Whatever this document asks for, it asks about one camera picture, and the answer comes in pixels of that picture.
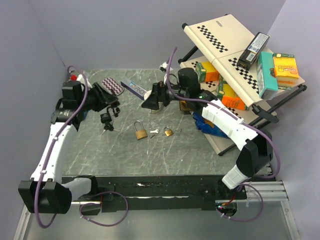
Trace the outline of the small brass padlock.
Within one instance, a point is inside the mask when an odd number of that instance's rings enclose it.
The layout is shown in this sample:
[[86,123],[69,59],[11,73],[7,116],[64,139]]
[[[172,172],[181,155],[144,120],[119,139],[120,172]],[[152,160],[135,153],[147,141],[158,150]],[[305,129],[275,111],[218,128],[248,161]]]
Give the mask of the small brass padlock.
[[173,131],[168,126],[164,128],[164,133],[167,137],[172,136],[174,134]]

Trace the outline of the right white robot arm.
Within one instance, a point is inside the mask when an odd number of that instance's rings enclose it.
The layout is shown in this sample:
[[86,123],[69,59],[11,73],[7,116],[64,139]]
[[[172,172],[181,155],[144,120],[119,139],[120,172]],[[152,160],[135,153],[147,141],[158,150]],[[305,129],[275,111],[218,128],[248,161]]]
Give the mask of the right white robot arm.
[[254,177],[273,158],[271,137],[246,125],[210,91],[201,89],[198,75],[190,68],[178,71],[177,84],[170,83],[170,75],[152,85],[151,93],[142,108],[158,110],[159,104],[168,106],[172,101],[184,101],[190,111],[211,122],[230,138],[240,151],[234,167],[222,178],[218,193],[230,199],[236,187]]

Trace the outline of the long shackle brass padlock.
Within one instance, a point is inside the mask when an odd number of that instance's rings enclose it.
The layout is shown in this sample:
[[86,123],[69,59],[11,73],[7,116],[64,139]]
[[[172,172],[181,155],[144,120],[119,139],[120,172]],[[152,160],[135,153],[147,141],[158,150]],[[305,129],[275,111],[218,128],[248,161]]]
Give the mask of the long shackle brass padlock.
[[137,140],[142,140],[142,139],[148,137],[148,133],[147,133],[146,129],[144,128],[143,124],[141,123],[141,121],[136,120],[136,121],[133,123],[133,128],[134,128],[134,131],[135,131],[135,135],[136,135],[136,139],[137,139]]

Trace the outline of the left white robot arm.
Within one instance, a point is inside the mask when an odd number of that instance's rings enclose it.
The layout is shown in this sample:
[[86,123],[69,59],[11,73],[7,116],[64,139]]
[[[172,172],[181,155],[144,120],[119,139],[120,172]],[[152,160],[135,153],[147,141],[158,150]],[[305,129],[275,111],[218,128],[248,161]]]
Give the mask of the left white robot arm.
[[99,195],[98,182],[93,175],[79,175],[62,183],[62,171],[70,143],[88,111],[112,110],[120,113],[120,102],[114,92],[98,83],[89,90],[79,81],[67,81],[62,86],[62,98],[51,115],[49,138],[41,160],[29,180],[22,180],[18,192],[31,213],[65,214],[72,201],[84,197],[95,200]]

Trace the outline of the silver key pair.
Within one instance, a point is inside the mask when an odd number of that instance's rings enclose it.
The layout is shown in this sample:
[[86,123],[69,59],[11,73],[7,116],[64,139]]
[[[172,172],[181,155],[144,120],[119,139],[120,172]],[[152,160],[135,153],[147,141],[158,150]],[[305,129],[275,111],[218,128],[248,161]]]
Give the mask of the silver key pair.
[[158,135],[159,130],[158,130],[158,129],[151,130],[150,133],[151,133],[151,137],[150,137],[150,138],[152,139],[153,137],[155,137],[156,135]]

